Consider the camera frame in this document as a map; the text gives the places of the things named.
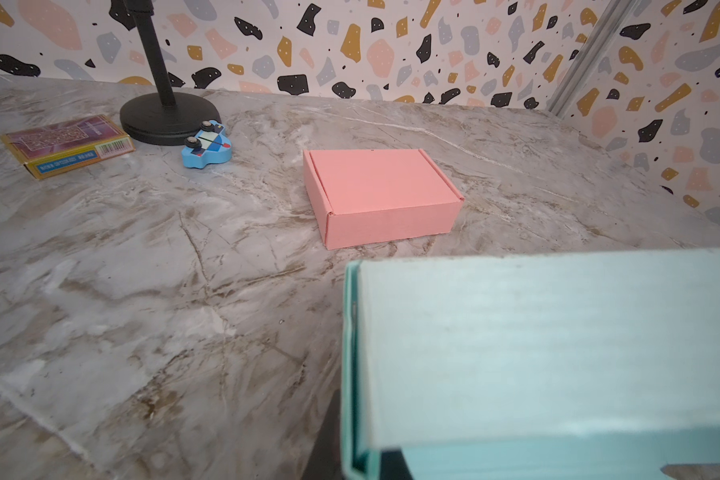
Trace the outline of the mint paper box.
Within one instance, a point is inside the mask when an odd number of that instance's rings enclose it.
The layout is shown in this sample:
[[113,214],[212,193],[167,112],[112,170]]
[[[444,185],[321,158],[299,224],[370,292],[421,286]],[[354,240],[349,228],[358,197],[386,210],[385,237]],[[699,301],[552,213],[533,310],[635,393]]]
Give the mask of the mint paper box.
[[720,464],[720,248],[354,261],[349,479]]

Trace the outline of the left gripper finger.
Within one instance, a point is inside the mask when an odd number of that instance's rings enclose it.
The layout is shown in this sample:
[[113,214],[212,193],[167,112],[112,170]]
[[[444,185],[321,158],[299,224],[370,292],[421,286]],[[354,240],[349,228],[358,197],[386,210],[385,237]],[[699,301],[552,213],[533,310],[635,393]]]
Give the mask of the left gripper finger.
[[343,480],[340,436],[341,394],[335,390],[302,474],[302,480]]

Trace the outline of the pink paper box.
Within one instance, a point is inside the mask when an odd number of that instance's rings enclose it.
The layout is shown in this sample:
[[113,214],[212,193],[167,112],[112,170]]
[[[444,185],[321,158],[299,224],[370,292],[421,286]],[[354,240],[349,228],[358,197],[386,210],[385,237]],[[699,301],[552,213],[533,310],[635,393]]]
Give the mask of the pink paper box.
[[303,173],[329,250],[448,233],[464,203],[422,149],[305,150]]

